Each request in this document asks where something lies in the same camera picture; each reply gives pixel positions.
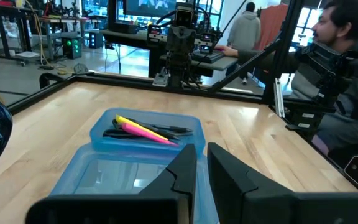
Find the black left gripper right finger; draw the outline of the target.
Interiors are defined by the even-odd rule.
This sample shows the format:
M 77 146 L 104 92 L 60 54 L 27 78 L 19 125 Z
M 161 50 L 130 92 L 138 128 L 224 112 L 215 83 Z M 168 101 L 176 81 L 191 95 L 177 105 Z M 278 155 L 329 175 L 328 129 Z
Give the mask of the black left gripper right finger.
M 213 142 L 207 158 L 220 224 L 358 224 L 358 193 L 294 192 Z

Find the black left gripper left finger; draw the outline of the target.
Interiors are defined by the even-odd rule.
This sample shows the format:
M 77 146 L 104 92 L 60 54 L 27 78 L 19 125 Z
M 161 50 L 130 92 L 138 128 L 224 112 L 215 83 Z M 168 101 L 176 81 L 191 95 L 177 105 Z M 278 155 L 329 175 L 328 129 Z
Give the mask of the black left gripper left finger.
M 29 208 L 25 224 L 191 224 L 196 165 L 188 144 L 138 194 L 46 197 Z

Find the black marker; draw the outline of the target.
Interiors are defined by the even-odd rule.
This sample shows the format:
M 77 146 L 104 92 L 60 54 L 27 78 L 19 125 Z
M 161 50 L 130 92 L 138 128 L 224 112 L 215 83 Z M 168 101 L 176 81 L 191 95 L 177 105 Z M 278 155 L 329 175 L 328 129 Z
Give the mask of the black marker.
M 159 134 L 161 136 L 164 136 L 165 138 L 179 140 L 179 138 L 176 137 L 174 134 L 171 134 L 171 133 L 169 133 L 167 131 L 164 131 L 162 129 L 159 129 L 159 128 L 155 128 L 155 127 L 151 126 L 150 124 L 141 123 L 140 121 L 136 121 L 136 120 L 131 119 L 131 118 L 129 118 L 129 120 L 133 121 L 133 122 L 135 122 L 135 123 L 137 123 L 137 124 L 139 124 L 139 125 L 141 125 L 141 126 L 143 126 L 145 128 L 147 128 L 147 129 L 149 129 L 149 130 L 151 130 L 151 131 L 153 131 L 153 132 L 155 132 L 155 133 L 157 133 L 157 134 Z

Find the pink highlighter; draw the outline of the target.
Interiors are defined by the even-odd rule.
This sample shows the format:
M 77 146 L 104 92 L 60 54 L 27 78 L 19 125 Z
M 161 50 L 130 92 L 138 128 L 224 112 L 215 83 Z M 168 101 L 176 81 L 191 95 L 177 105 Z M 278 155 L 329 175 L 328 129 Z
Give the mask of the pink highlighter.
M 125 132 L 130 133 L 130 134 L 142 136 L 142 137 L 145 137 L 147 139 L 150 139 L 155 142 L 162 143 L 162 144 L 168 144 L 168 145 L 172 145 L 172 146 L 177 145 L 169 140 L 164 140 L 161 137 L 156 136 L 155 134 L 151 134 L 150 132 L 144 131 L 143 129 L 137 128 L 131 124 L 124 123 L 121 127 Z

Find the blue black ballpoint pen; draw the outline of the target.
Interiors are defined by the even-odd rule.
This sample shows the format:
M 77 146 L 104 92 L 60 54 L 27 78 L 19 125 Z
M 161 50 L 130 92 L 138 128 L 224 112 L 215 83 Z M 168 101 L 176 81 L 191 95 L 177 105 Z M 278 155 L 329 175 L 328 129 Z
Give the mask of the blue black ballpoint pen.
M 193 130 L 189 128 L 183 128 L 178 126 L 166 126 L 166 125 L 158 125 L 158 124 L 151 124 L 151 127 L 157 128 L 157 129 L 165 129 L 169 130 L 175 133 L 192 133 Z

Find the yellow highlighter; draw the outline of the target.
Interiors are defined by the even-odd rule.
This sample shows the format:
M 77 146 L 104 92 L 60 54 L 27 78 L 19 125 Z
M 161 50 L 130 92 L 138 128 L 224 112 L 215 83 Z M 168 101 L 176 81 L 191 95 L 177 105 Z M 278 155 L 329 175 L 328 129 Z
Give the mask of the yellow highlighter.
M 135 123 L 135 122 L 123 117 L 123 116 L 120 116 L 118 114 L 116 115 L 116 121 L 118 123 L 130 124 L 132 126 L 135 126 L 135 127 L 139 128 L 139 129 L 145 131 L 145 132 L 148 132 L 148 133 L 150 133 L 150 134 L 152 134 L 152 135 L 154 135 L 154 136 L 156 136 L 156 137 L 158 137 L 160 139 L 168 140 L 166 137 L 164 137 L 164 136 L 162 136 L 160 134 L 157 134 L 156 132 L 152 131 L 151 129 L 147 129 L 146 127 L 141 126 L 141 125 L 139 125 L 139 124 L 137 124 L 137 123 Z

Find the blue plastic supply box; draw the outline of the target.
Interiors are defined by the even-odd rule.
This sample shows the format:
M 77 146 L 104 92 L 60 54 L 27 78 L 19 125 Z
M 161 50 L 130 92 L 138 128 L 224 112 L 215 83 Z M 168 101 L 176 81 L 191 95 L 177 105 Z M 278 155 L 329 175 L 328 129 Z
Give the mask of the blue plastic supply box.
M 103 133 L 114 127 L 117 115 L 145 124 L 187 128 L 176 146 L 149 139 L 117 139 Z M 92 127 L 91 141 L 81 146 L 54 186 L 53 195 L 137 194 L 148 186 L 186 144 L 194 144 L 197 153 L 194 224 L 219 224 L 209 185 L 206 140 L 201 121 L 194 116 L 159 113 L 128 108 L 106 110 Z

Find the black computer keyboard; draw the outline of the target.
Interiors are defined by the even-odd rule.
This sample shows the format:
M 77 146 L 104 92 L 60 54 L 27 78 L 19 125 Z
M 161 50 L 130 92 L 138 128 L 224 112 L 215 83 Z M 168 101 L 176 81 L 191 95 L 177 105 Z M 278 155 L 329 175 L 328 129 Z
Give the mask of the black computer keyboard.
M 192 60 L 203 62 L 203 63 L 214 63 L 224 57 L 221 51 L 204 52 L 195 50 L 191 56 Z

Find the person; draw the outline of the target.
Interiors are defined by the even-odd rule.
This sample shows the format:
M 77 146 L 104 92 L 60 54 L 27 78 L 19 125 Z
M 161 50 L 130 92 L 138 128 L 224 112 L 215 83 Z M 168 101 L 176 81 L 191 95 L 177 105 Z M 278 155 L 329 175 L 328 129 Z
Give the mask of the person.
M 312 28 L 313 40 L 344 53 L 358 43 L 358 0 L 331 0 Z M 310 100 L 319 92 L 320 75 L 307 64 L 288 54 L 284 73 L 293 73 L 291 98 Z M 313 137 L 313 144 L 323 153 L 358 144 L 358 78 L 337 98 L 337 111 L 326 114 Z
M 260 39 L 260 20 L 255 13 L 255 4 L 248 2 L 245 11 L 234 21 L 227 46 L 236 50 L 252 50 Z

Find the orange fabric panel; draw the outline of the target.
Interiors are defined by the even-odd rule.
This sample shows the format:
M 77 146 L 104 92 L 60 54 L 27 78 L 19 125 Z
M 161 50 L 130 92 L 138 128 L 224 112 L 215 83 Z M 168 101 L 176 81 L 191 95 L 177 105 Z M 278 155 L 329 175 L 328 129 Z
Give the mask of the orange fabric panel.
M 275 40 L 286 18 L 287 11 L 288 5 L 284 3 L 262 10 L 260 15 L 260 40 L 255 46 L 256 50 L 262 50 Z

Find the computer tower with green lights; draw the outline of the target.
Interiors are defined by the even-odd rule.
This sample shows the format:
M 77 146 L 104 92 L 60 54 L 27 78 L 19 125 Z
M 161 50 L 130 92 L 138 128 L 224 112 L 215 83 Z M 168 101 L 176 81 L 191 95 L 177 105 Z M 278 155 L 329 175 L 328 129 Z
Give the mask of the computer tower with green lights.
M 62 38 L 63 55 L 68 59 L 77 59 L 81 57 L 81 40 L 79 37 Z

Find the silver aluminium bar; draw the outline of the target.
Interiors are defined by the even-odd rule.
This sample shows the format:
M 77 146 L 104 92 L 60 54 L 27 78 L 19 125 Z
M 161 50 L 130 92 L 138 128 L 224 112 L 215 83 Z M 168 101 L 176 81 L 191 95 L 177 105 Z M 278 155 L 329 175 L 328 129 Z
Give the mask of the silver aluminium bar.
M 279 78 L 275 78 L 273 87 L 274 87 L 274 97 L 275 97 L 275 112 L 279 117 L 284 118 L 285 107 L 283 102 L 282 86 Z

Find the black mechanical assembly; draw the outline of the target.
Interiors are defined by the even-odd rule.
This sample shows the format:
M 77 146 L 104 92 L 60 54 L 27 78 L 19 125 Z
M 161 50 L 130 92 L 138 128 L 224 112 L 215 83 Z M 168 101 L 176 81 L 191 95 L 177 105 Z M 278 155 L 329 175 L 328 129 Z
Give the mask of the black mechanical assembly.
M 358 78 L 358 46 L 343 54 L 323 44 L 313 43 L 298 53 L 300 60 L 321 75 L 316 86 L 319 92 L 311 106 L 294 106 L 286 112 L 287 129 L 302 133 L 314 132 L 326 113 L 334 113 L 337 96 L 352 79 Z

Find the silver arm base bracket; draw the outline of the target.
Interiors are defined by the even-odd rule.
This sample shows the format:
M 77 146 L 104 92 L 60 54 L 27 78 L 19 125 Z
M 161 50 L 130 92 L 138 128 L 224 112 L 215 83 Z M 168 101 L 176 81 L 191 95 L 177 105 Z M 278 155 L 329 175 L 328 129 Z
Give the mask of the silver arm base bracket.
M 152 85 L 153 86 L 159 86 L 159 87 L 167 87 L 168 86 L 168 81 L 169 81 L 169 75 L 164 74 L 164 73 L 157 73 Z

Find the black aluminium table frame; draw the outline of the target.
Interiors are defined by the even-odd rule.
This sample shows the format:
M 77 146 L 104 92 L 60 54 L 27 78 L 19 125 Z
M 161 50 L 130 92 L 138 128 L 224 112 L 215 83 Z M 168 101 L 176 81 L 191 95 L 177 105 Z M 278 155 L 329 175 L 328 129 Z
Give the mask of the black aluminium table frame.
M 102 85 L 111 85 L 111 86 L 120 86 L 126 88 L 135 88 L 142 90 L 151 90 L 151 91 L 161 91 L 167 93 L 176 93 L 182 95 L 193 95 L 193 96 L 202 96 L 207 98 L 217 98 L 222 100 L 232 100 L 232 101 L 243 101 L 248 103 L 257 103 L 262 105 L 268 105 L 271 109 L 275 109 L 275 97 L 274 97 L 274 81 L 275 78 L 279 78 L 283 73 L 283 61 L 288 55 L 290 33 L 295 30 L 295 19 L 299 16 L 303 0 L 291 0 L 289 5 L 289 10 L 287 16 L 282 24 L 282 28 L 278 33 L 276 39 L 268 46 L 266 46 L 261 52 L 256 56 L 252 57 L 250 60 L 242 64 L 237 70 L 228 75 L 225 79 L 216 82 L 212 86 L 203 87 L 198 89 L 194 86 L 185 86 L 183 88 L 171 88 L 171 87 L 158 87 L 152 85 L 151 79 L 142 79 L 140 77 L 130 77 L 125 75 L 114 75 L 109 73 L 103 75 L 102 73 L 80 73 L 74 74 L 66 79 L 58 81 L 52 85 L 47 85 L 41 88 L 40 91 L 31 94 L 15 103 L 8 105 L 8 110 L 11 114 L 17 114 L 22 110 L 34 105 L 40 100 L 44 99 L 48 95 L 66 87 L 72 82 L 86 82 L 86 83 L 96 83 Z M 250 68 L 255 68 L 257 64 L 266 58 L 268 55 L 274 54 L 274 64 L 272 65 L 271 70 L 269 71 L 269 84 L 265 87 L 265 92 L 263 96 L 256 96 L 250 93 L 244 93 L 237 90 L 229 90 L 226 86 L 228 83 L 232 82 L 240 74 L 244 73 Z M 311 101 L 294 99 L 290 97 L 283 96 L 283 102 L 285 107 L 285 117 L 282 118 L 287 125 L 289 121 L 286 119 L 286 112 L 294 106 L 311 106 Z M 312 133 L 303 133 L 296 130 L 291 130 L 297 132 L 304 139 L 309 139 Z

